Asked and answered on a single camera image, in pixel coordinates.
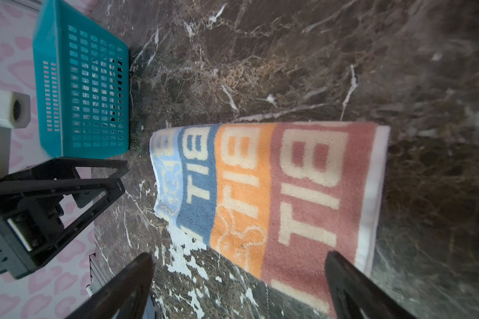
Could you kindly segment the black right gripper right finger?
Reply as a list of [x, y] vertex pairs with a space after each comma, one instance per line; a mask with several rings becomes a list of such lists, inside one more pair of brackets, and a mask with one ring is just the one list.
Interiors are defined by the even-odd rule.
[[325, 275], [338, 318], [414, 318], [337, 251], [327, 254]]

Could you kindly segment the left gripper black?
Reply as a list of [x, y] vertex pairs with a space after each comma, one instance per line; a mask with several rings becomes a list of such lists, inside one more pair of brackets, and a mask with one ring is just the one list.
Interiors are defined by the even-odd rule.
[[[116, 171], [82, 179], [78, 167]], [[120, 178], [128, 171], [125, 160], [55, 158], [1, 178], [0, 274], [22, 279], [46, 266], [125, 192]], [[65, 196], [91, 204], [68, 226], [61, 221]]]

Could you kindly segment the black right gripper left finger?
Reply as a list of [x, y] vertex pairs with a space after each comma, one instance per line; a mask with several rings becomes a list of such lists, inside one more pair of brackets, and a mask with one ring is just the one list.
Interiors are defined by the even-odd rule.
[[150, 296], [154, 263], [141, 253], [69, 318], [142, 318]]

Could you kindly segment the teal plastic basket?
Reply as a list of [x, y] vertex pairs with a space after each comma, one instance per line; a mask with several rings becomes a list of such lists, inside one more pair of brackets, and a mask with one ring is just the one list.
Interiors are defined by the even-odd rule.
[[39, 140], [52, 158], [129, 148], [129, 49], [65, 1], [45, 1], [33, 35]]

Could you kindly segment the striped rabbit text towel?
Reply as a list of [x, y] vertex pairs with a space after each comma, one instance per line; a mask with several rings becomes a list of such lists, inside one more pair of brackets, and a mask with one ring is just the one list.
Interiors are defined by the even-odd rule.
[[211, 124], [156, 131], [157, 217], [323, 314], [336, 251], [373, 265], [390, 128], [372, 122]]

